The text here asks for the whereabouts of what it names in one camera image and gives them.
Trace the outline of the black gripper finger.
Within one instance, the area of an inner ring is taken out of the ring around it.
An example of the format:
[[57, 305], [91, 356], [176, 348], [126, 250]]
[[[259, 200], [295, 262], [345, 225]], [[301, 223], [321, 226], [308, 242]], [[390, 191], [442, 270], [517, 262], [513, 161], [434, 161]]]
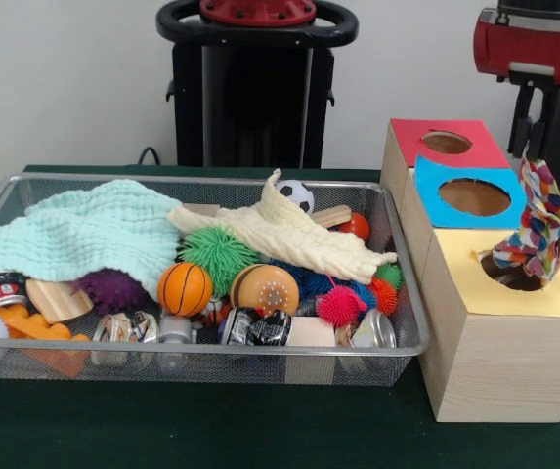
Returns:
[[558, 91], [542, 91], [542, 102], [538, 120], [533, 124], [528, 144], [529, 159], [544, 159], [544, 148], [551, 130], [552, 120], [557, 107]]
[[538, 151], [538, 135], [535, 124], [529, 116], [529, 108], [535, 91], [532, 80], [520, 83], [519, 92], [513, 113], [513, 121], [508, 143], [508, 152]]

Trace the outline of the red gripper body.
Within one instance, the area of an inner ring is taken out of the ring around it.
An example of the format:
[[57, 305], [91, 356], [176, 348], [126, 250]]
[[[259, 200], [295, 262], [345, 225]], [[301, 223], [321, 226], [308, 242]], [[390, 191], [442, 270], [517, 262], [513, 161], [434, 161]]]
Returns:
[[473, 35], [476, 69], [540, 76], [560, 87], [560, 7], [487, 7]]

